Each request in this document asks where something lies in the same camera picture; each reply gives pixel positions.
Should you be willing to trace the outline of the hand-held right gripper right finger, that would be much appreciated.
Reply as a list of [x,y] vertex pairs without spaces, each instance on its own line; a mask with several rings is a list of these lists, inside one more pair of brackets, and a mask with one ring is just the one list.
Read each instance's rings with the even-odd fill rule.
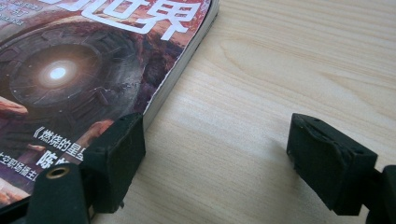
[[291,116],[287,154],[293,168],[325,205],[339,216],[356,216],[361,188],[377,155],[321,119]]

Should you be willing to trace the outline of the red-brown cover magazine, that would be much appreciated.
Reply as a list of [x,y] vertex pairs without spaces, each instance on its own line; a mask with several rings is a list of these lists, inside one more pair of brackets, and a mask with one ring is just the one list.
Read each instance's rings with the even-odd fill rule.
[[151,123],[219,0],[0,0],[0,211],[116,119]]

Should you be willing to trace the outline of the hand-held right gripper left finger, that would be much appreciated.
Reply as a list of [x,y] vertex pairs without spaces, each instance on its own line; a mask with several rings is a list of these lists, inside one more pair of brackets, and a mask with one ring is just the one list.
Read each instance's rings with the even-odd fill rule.
[[89,205],[95,213],[114,213],[146,155],[143,115],[133,113],[111,124],[83,152],[80,164],[89,181]]

